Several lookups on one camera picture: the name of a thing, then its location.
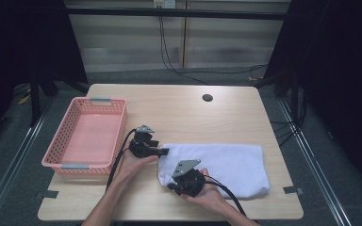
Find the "pink basket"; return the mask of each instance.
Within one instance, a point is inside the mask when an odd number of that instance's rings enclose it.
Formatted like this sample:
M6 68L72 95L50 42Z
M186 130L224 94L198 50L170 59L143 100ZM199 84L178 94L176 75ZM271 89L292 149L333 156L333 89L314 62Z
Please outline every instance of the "pink basket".
M110 174L125 121L125 100L74 98L42 165L61 174Z

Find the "power outlet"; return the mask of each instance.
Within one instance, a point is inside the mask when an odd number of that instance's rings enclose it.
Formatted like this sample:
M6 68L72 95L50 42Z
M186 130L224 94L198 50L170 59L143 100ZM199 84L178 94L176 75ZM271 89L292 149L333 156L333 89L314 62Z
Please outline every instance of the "power outlet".
M175 8L175 0L164 0L164 8Z
M154 8L164 8L164 0L154 0Z

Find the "white cloth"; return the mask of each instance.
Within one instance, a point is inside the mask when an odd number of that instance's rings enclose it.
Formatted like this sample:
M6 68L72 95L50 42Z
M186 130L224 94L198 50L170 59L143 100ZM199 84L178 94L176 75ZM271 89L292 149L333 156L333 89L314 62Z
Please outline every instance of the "white cloth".
M174 183L175 167L181 160L200 159L196 170L207 168L211 177L218 180L237 197L250 198L267 195L269 180L263 165L261 146L247 144L163 144L169 154L158 161L158 180L163 186ZM229 196L220 189L225 198Z

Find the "black horizontal bar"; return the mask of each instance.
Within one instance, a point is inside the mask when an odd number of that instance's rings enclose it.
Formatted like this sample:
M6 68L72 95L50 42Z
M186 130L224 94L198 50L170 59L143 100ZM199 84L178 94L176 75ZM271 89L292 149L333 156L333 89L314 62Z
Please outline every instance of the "black horizontal bar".
M283 12L217 11L217 10L169 9L169 8L16 7L14 9L17 11L28 12L28 13L195 17L195 18L252 19L252 20L275 20L275 21L284 21L286 18L299 16Z

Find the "wooden table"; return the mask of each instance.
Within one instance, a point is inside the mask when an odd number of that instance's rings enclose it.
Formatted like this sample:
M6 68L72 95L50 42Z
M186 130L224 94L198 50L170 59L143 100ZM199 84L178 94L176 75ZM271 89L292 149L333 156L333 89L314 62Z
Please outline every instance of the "wooden table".
M204 94L213 97L203 100ZM163 143L259 144L269 177L269 195L240 201L250 218L301 218L302 206L293 186L257 89L246 87L93 85L90 97L118 97L127 101L124 133L142 124L153 127L154 139ZM45 198L41 220L83 220L102 197L107 177L62 176L55 173ZM222 220L199 206L179 198L157 179L157 162L146 166L133 180L113 216L119 221L212 221Z

